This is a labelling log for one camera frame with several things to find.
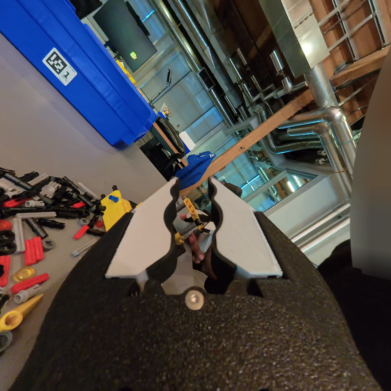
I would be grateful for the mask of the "blue jacket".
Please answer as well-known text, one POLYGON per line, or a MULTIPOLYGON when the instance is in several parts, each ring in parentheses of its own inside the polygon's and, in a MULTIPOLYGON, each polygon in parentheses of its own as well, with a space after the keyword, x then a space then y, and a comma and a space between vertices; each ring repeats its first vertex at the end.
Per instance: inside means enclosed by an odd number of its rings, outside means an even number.
POLYGON ((189 155, 187 157, 188 166, 182 169, 176 169, 174 174, 179 179, 179 189, 183 190, 196 184, 202 178, 215 157, 216 155, 210 151, 189 155))

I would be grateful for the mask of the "pile of black red toy pieces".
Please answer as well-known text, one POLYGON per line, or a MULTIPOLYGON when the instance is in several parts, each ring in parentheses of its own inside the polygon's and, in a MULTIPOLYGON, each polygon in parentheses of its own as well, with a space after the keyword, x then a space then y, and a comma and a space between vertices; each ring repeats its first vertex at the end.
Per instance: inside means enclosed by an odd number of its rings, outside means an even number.
POLYGON ((19 307, 1 316, 1 354, 11 345, 12 331, 42 299, 48 273, 37 275, 35 266, 56 247, 50 230, 64 230, 64 220, 80 228, 73 236, 93 238, 72 253, 78 257, 105 235, 105 195, 100 197, 67 176, 55 177, 37 171, 17 176, 1 168, 1 309, 9 300, 19 307))

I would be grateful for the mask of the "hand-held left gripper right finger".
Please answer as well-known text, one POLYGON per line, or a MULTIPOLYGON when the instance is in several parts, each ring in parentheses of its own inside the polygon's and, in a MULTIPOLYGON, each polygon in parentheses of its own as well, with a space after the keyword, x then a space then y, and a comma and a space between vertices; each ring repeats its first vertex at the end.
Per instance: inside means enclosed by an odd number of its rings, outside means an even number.
POLYGON ((225 294, 234 280, 281 278, 283 270, 267 241, 256 211, 217 179, 208 179, 211 219, 215 226, 210 265, 215 278, 207 277, 210 294, 225 294))

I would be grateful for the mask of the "person's right hand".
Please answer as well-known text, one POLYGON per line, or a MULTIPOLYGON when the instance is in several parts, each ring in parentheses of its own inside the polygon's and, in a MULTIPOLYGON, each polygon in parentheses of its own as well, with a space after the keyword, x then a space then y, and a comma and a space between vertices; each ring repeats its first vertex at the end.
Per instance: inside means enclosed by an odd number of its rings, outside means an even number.
POLYGON ((185 240, 191 250, 193 268, 216 281, 217 276, 211 265, 212 235, 213 233, 201 232, 195 228, 188 233, 185 240))

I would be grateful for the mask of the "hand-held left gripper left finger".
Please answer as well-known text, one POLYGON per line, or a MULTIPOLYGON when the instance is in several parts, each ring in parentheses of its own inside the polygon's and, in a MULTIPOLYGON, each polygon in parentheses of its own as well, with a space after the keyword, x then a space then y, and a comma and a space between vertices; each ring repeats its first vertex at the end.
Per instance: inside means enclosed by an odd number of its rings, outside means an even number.
POLYGON ((174 177, 131 212, 106 279, 131 278, 143 286, 149 280, 163 284, 173 275, 178 259, 173 222, 179 185, 174 177))

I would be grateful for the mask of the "person's black clothing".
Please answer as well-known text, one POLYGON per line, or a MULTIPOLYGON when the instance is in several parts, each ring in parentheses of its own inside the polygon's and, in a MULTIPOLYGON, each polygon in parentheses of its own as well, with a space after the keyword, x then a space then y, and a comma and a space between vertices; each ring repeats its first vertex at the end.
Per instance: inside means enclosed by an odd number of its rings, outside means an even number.
POLYGON ((375 380, 391 390, 391 281, 363 274, 351 260, 350 240, 318 267, 338 302, 355 344, 375 380))

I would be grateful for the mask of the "black bag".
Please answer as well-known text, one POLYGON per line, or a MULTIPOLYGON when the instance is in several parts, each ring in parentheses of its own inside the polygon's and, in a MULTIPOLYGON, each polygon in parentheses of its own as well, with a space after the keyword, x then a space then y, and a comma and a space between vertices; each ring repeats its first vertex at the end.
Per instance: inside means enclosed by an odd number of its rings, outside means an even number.
POLYGON ((166 118, 158 117, 156 123, 158 124, 162 132, 165 134, 165 136, 174 145, 178 153, 184 156, 185 147, 176 128, 174 128, 174 126, 166 118))

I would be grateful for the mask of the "silver ventilation pipe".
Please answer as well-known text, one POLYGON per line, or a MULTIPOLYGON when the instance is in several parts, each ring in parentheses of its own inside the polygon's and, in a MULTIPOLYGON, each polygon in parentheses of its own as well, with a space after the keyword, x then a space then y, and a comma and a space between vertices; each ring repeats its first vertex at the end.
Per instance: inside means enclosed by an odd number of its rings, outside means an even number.
POLYGON ((302 113, 280 125, 273 125, 272 131, 275 130, 276 140, 283 141, 282 144, 276 144, 272 132, 264 137, 272 154, 323 150, 344 186, 351 188, 357 147, 342 110, 330 106, 302 113))

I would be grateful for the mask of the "wooden top desk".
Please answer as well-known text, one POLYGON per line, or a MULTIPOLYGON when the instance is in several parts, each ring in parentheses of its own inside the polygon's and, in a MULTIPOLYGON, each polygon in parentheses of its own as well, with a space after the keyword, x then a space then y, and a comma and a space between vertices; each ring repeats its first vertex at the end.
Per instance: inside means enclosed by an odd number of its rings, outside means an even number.
POLYGON ((167 181, 174 176, 176 169, 188 166, 186 154, 178 153, 156 121, 136 144, 167 181))

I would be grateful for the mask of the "white box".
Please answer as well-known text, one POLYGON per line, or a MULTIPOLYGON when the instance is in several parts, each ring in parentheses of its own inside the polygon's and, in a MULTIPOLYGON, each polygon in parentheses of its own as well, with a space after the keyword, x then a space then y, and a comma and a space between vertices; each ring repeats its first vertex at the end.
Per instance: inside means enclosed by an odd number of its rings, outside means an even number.
POLYGON ((183 145, 185 147, 185 154, 191 153, 191 151, 193 151, 193 149, 195 149, 196 147, 196 144, 193 142, 191 137, 187 134, 186 131, 181 132, 179 134, 179 137, 182 140, 183 145))

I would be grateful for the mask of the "dark monitor screen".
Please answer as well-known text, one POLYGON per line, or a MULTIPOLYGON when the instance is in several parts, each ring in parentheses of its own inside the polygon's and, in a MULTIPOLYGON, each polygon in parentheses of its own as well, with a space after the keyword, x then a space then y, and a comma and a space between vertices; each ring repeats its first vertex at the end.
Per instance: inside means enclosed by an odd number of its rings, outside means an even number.
POLYGON ((128 1, 106 1, 93 19, 132 72, 157 52, 149 32, 128 1))

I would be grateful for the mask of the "yellow and black toy assembly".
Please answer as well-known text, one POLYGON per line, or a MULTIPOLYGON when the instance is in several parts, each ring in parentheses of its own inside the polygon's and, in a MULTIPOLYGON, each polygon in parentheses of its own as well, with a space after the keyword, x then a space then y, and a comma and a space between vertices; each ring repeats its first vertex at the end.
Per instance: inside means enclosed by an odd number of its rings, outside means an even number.
MULTIPOLYGON (((109 196, 103 198, 100 203, 105 207, 103 223, 106 231, 113 227, 124 214, 133 211, 140 205, 122 198, 118 190, 114 190, 109 196)), ((196 212, 196 208, 189 199, 185 199, 183 203, 178 204, 176 207, 177 212, 181 212, 183 209, 189 213, 191 224, 187 228, 175 233, 175 244, 177 246, 182 245, 184 243, 184 236, 193 230, 200 233, 211 232, 211 229, 208 228, 209 216, 196 212)))

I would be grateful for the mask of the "wooden beam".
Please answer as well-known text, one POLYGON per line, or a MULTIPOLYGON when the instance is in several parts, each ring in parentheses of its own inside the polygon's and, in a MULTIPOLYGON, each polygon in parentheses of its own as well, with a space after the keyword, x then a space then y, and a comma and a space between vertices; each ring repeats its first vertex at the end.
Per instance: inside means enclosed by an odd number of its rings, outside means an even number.
POLYGON ((243 139, 238 141, 235 145, 230 147, 223 154, 215 158, 209 165, 208 169, 203 174, 201 179, 198 180, 198 182, 196 182, 195 184, 181 190, 179 192, 179 196, 181 198, 186 198, 186 196, 188 196, 188 194, 193 191, 193 189, 203 184, 209 177, 212 177, 213 175, 224 169, 238 156, 246 152, 251 146, 263 139, 266 135, 271 133, 283 122, 294 116, 299 110, 304 108, 313 100, 314 97, 309 89, 291 100, 286 106, 280 109, 277 113, 273 114, 264 123, 260 124, 256 129, 247 134, 243 139))

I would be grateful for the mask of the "silver air duct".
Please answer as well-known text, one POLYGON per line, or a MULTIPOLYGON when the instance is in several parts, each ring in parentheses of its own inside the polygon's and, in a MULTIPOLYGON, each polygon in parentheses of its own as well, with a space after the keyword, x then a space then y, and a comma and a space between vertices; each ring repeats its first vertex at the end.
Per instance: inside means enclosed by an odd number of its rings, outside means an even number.
POLYGON ((259 3, 295 78, 330 55, 308 0, 260 0, 259 3))

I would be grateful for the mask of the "blue plastic bin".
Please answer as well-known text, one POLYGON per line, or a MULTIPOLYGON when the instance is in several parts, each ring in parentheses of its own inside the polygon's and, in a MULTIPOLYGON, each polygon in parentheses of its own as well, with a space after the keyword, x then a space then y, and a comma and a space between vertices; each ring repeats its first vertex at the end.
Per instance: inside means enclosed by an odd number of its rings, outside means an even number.
POLYGON ((1 34, 112 146, 140 140, 157 114, 70 1, 3 0, 1 34))

